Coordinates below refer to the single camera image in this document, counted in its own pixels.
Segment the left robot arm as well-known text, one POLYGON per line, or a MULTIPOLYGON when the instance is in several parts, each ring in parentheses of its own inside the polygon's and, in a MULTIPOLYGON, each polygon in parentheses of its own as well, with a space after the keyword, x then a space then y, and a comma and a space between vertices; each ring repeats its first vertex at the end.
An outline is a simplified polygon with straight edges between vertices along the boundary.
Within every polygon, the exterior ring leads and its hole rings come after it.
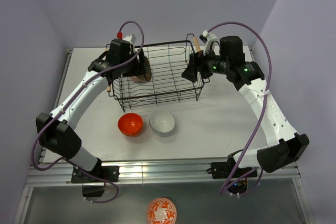
POLYGON ((144 70, 137 66, 142 61, 140 54, 143 50, 136 49, 134 43, 134 35, 113 39, 109 50, 91 62, 81 82, 65 101, 49 114, 41 113, 36 118, 36 142, 84 169, 84 177, 91 182, 102 176, 101 160, 82 146, 75 129, 88 107, 115 79, 144 70))

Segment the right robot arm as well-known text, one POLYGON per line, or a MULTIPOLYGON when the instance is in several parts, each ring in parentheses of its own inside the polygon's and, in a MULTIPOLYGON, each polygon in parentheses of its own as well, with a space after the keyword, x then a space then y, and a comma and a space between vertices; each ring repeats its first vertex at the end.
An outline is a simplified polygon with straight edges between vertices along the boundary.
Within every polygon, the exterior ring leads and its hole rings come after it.
POLYGON ((252 108, 266 137, 265 147, 230 154, 228 173, 237 177, 245 168, 252 167, 272 173, 296 162, 310 141, 288 122, 266 87, 267 80, 259 65, 246 61, 242 40, 238 36, 218 39, 207 31, 200 39, 205 47, 190 54, 182 78, 196 82, 198 76, 208 79, 213 74, 224 74, 252 108))

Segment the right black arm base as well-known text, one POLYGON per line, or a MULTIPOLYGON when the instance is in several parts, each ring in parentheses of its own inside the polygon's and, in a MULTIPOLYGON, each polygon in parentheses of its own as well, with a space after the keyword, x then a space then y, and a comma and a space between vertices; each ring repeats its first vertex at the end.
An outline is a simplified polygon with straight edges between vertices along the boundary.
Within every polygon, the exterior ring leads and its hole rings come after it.
MULTIPOLYGON (((208 174, 211 174, 212 179, 226 179, 231 173, 234 164, 231 164, 229 161, 225 162, 212 162, 210 168, 206 170, 208 174)), ((232 180, 239 178, 240 176, 250 172, 253 168, 237 168, 235 171, 232 180)), ((257 171, 253 171, 244 178, 240 179, 238 182, 234 183, 229 189, 228 192, 234 195, 245 193, 248 189, 248 178, 257 177, 257 171)))

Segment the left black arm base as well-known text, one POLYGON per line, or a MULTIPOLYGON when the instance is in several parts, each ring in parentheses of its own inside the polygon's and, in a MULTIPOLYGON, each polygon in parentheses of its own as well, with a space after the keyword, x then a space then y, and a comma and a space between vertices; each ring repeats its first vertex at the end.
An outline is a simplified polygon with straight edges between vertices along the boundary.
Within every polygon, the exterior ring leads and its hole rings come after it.
POLYGON ((119 179, 119 166, 102 166, 98 171, 88 172, 82 168, 73 168, 70 182, 72 184, 82 184, 82 195, 86 199, 97 201, 103 196, 107 186, 115 188, 115 199, 119 194, 119 187, 116 182, 119 179))

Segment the brown bowl beige inside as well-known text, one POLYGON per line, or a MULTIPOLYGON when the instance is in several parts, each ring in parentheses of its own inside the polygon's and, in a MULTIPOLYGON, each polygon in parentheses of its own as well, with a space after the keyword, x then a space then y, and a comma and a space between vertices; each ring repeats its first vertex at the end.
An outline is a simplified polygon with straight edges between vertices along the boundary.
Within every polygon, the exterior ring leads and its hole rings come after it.
POLYGON ((147 57, 145 57, 145 63, 146 63, 148 71, 145 74, 137 76, 139 79, 141 79, 143 81, 143 83, 150 82, 151 79, 152 79, 151 66, 150 66, 149 59, 147 57))

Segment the black white patterned bowl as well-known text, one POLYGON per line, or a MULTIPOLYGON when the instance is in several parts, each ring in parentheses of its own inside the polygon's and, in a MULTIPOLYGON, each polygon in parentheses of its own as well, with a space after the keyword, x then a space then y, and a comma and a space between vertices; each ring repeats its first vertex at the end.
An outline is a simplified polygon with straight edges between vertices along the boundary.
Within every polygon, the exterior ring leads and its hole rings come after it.
POLYGON ((138 82, 138 83, 142 83, 143 81, 141 79, 139 79, 137 76, 132 76, 130 77, 130 79, 134 82, 138 82))

